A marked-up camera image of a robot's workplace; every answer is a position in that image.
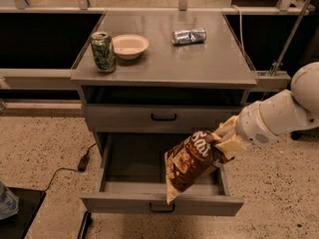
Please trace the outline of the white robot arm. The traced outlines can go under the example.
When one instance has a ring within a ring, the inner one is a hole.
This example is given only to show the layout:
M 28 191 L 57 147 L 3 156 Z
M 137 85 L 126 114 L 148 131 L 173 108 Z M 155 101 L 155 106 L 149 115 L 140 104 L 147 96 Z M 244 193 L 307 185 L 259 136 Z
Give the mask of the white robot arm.
M 215 145 L 231 159 L 251 144 L 265 146 L 280 136 L 319 126 L 319 62 L 302 67 L 290 89 L 255 102 L 222 123 L 213 133 Z

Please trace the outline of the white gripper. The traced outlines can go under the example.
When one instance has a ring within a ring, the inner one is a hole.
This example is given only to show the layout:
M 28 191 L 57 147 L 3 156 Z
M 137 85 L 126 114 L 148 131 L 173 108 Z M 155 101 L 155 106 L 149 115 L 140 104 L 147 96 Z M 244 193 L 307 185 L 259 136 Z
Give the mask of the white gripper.
M 219 140 L 215 147 L 219 149 L 227 159 L 231 159 L 238 152 L 247 149 L 248 144 L 265 146 L 278 140 L 265 124 L 260 111 L 260 102 L 255 102 L 245 107 L 238 116 L 232 116 L 221 123 L 214 131 Z

